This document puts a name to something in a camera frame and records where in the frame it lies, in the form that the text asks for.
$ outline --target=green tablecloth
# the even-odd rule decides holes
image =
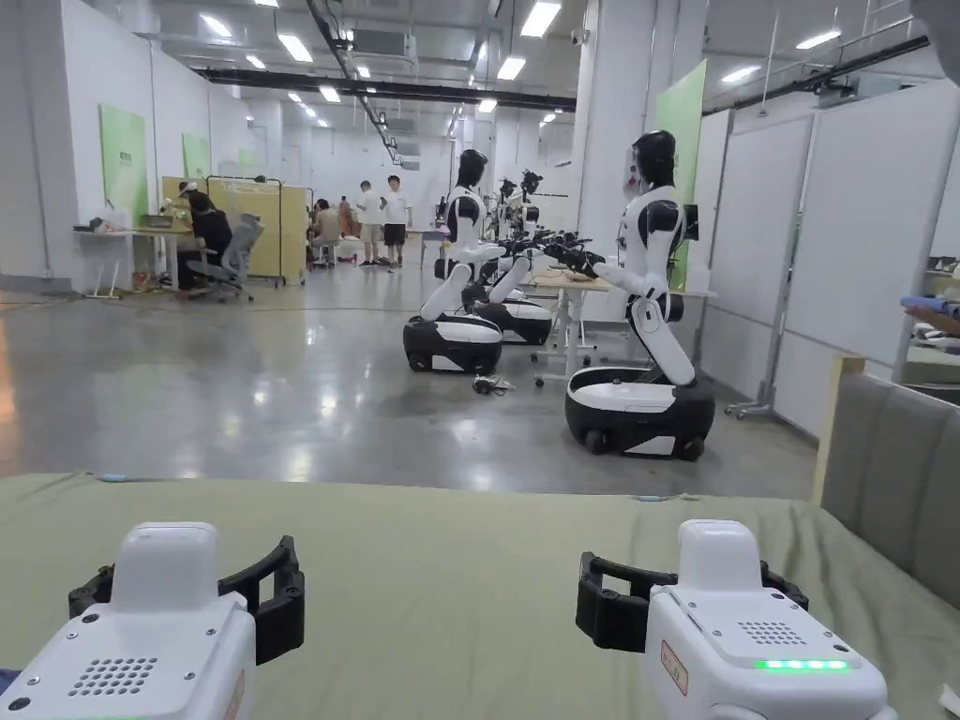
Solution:
[[[803,503],[484,494],[228,481],[0,481],[0,666],[22,667],[66,620],[66,594],[148,520],[220,530],[222,573],[291,534],[307,638],[261,668],[258,720],[662,718],[642,658],[573,624],[580,554],[674,570],[677,527],[744,522],[811,610],[877,663],[908,720],[960,681],[960,612]]]

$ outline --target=office chair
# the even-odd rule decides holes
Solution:
[[[226,302],[227,296],[233,294],[239,298],[247,293],[247,300],[253,302],[253,295],[247,292],[247,275],[250,272],[250,253],[254,243],[263,234],[264,227],[260,225],[260,218],[256,215],[243,213],[240,223],[233,231],[233,238],[220,259],[220,265],[210,265],[206,260],[191,260],[187,267],[194,273],[204,276],[209,285],[190,294],[194,300],[203,295],[214,295],[219,302]],[[201,251],[206,255],[216,254],[213,250]]]

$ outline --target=concrete floor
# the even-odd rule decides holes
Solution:
[[[416,259],[419,252],[408,251]],[[696,464],[593,457],[566,429],[564,387],[533,385],[530,349],[505,347],[516,385],[416,374],[404,323],[436,286],[341,266],[256,302],[0,303],[0,477],[90,469],[467,488],[807,497],[814,449],[768,420],[718,413]],[[602,349],[616,349],[615,335]],[[551,366],[561,372],[561,362]],[[718,406],[730,398],[721,397]]]

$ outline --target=black shorts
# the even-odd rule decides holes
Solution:
[[[388,248],[403,247],[407,239],[407,227],[405,225],[385,225],[383,226],[383,244]]]

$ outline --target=green led light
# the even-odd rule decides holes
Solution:
[[[805,672],[809,670],[848,670],[843,660],[758,660],[754,667],[760,670],[781,672]]]

